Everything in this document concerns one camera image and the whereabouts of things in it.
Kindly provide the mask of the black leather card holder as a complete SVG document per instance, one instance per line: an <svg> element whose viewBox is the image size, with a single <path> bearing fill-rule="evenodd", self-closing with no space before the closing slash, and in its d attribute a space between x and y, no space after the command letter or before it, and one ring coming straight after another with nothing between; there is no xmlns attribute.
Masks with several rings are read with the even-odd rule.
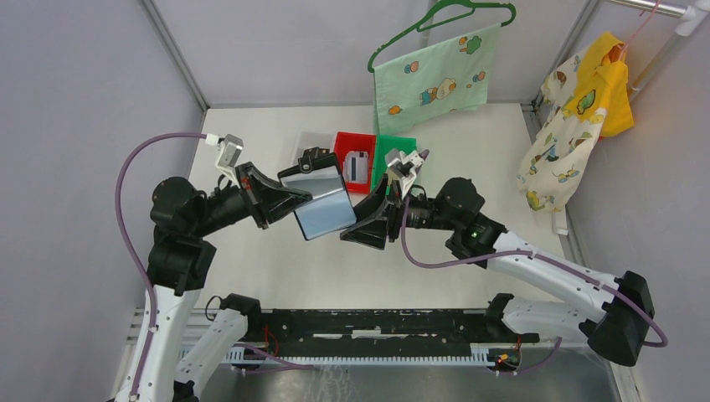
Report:
<svg viewBox="0 0 710 402"><path fill-rule="evenodd" d="M344 230L357 222L337 155L326 148L307 148L297 164L277 174L281 184L308 192L311 200L294 215L306 240Z"/></svg>

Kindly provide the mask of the yellow garment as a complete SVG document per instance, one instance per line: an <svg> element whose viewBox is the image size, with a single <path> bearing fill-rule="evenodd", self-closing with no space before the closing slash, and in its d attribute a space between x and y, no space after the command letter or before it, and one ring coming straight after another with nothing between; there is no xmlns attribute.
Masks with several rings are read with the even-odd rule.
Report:
<svg viewBox="0 0 710 402"><path fill-rule="evenodd" d="M602 33L580 56L577 85L563 108L566 116L599 124L602 137L615 137L635 125L624 47L612 33Z"/></svg>

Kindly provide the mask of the white printed garment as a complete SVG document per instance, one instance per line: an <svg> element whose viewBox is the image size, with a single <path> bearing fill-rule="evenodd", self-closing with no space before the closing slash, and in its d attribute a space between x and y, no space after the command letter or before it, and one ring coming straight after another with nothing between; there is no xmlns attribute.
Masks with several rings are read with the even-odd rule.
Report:
<svg viewBox="0 0 710 402"><path fill-rule="evenodd" d="M582 50L562 63L543 82L546 121L517 170L517 188L535 212L558 212L579 186L590 154L600 137L600 125L566 116L573 97Z"/></svg>

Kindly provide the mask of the clear plastic bin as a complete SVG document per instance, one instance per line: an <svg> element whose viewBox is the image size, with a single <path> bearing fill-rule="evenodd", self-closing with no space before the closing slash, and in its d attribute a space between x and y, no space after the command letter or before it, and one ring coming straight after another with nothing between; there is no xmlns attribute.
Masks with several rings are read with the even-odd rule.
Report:
<svg viewBox="0 0 710 402"><path fill-rule="evenodd" d="M288 161L293 164L298 163L298 159L302 157L307 149L318 147L331 151L334 148L336 141L335 132L312 132L302 131L296 136L295 144L292 148L291 156Z"/></svg>

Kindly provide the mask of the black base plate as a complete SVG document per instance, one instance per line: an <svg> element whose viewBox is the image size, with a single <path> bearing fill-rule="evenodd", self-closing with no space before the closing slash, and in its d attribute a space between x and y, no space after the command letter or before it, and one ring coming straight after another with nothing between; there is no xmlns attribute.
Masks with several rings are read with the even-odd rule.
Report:
<svg viewBox="0 0 710 402"><path fill-rule="evenodd" d="M481 309L264 310L244 341L286 358L465 357L474 345L523 345L537 334L518 335Z"/></svg>

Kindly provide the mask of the red plastic bin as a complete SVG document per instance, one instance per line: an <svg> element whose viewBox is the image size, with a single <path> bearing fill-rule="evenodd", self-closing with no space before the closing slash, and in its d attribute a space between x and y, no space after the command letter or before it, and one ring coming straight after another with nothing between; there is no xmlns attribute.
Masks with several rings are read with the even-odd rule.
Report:
<svg viewBox="0 0 710 402"><path fill-rule="evenodd" d="M341 165L342 177L349 193L370 191L376 136L339 131L334 152Z"/></svg>

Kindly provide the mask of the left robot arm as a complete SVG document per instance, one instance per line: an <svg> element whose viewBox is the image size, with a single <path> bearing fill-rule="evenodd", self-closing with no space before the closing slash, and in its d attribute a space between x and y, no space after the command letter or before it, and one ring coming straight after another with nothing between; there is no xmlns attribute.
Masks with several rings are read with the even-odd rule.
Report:
<svg viewBox="0 0 710 402"><path fill-rule="evenodd" d="M215 369L241 339L263 330L258 300L231 294L210 327L179 357L188 326L216 255L206 236L252 219L267 229L312 200L310 193L266 177L252 163L221 176L212 193L186 178L160 182L152 194L153 246L142 273L147 304L136 347L116 401L198 401Z"/></svg>

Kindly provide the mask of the light green printed cloth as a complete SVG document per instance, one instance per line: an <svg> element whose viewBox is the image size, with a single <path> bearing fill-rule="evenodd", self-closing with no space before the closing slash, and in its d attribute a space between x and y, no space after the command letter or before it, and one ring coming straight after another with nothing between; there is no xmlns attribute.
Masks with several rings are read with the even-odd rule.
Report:
<svg viewBox="0 0 710 402"><path fill-rule="evenodd" d="M494 24L376 66L375 133L399 134L451 111L485 105L501 30Z"/></svg>

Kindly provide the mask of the green clothes hanger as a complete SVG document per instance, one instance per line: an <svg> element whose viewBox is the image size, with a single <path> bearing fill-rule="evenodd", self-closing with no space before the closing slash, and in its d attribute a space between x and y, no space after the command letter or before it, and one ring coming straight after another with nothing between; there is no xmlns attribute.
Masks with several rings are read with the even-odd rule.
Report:
<svg viewBox="0 0 710 402"><path fill-rule="evenodd" d="M456 15L451 18L443 19L440 21L435 21L435 16L442 10L454 6L460 6L466 8L466 11L462 14ZM461 20L463 18L468 18L473 16L479 9L505 9L509 12L509 17L507 20L501 23L502 27L506 27L515 21L517 17L517 8L512 3L494 3L494 2L475 2L471 0L443 0L436 1L432 6L429 7L426 14L415 23L408 26L406 29L400 33L393 36L384 44L381 44L376 48L376 50L371 54L368 59L367 71L371 74L374 73L374 62L376 58L389 46L397 43L400 39L406 37L407 35L416 32L418 34L425 33L433 28L439 26L453 23L454 21Z"/></svg>

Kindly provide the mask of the metal hanging rail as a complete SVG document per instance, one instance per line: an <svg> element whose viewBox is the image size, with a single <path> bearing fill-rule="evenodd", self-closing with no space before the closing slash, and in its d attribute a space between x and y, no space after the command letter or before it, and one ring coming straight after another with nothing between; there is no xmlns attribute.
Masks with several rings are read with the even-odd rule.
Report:
<svg viewBox="0 0 710 402"><path fill-rule="evenodd" d="M629 100L634 100L671 62L678 50L709 19L709 0L691 1L689 4L669 3L668 1L608 1L610 4L645 12L640 27L626 41L631 45L633 39L641 38L640 52L648 58L645 66L635 75L628 87ZM667 31L653 28L652 33L642 33L651 17L673 18L675 22L662 23Z"/></svg>

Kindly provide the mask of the white card stack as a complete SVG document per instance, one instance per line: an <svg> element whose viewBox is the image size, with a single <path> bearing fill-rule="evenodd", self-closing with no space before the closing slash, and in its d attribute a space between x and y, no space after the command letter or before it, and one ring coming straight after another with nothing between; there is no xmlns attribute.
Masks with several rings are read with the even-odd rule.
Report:
<svg viewBox="0 0 710 402"><path fill-rule="evenodd" d="M369 154L365 151L350 151L343 163L347 183L366 184L369 178Z"/></svg>

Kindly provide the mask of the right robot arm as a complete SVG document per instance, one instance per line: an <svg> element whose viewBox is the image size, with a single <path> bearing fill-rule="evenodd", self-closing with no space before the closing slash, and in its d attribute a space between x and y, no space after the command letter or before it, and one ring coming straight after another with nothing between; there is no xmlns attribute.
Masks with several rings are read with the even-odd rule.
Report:
<svg viewBox="0 0 710 402"><path fill-rule="evenodd" d="M543 252L486 217L481 212L484 203L467 178L447 180L433 198L404 193L399 182L384 178L356 205L357 222L340 238L381 250L387 242L403 240L407 229L449 231L445 247L455 257L452 261L420 262L409 250L405 256L425 269L477 265L554 296L554 301L529 301L507 293L496 295L483 320L485 334L495 342L504 342L514 333L584 338L600 357L626 367L637 364L644 347L668 344L654 321L645 277L633 271L613 276Z"/></svg>

